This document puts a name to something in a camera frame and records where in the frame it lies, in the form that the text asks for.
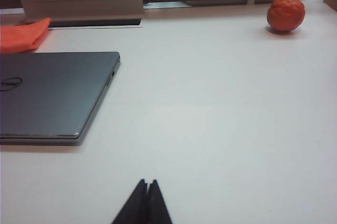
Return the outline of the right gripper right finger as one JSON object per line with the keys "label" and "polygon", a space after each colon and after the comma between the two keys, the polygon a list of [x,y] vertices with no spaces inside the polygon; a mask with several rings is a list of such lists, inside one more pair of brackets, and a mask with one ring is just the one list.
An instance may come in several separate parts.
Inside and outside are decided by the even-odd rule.
{"label": "right gripper right finger", "polygon": [[172,224],[157,180],[153,180],[147,194],[147,223]]}

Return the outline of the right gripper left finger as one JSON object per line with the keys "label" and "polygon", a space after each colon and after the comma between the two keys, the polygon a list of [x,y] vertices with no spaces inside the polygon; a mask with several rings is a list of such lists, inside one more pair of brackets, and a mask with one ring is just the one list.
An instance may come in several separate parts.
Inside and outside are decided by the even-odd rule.
{"label": "right gripper left finger", "polygon": [[112,224],[141,224],[147,218],[147,183],[141,179],[116,215]]}

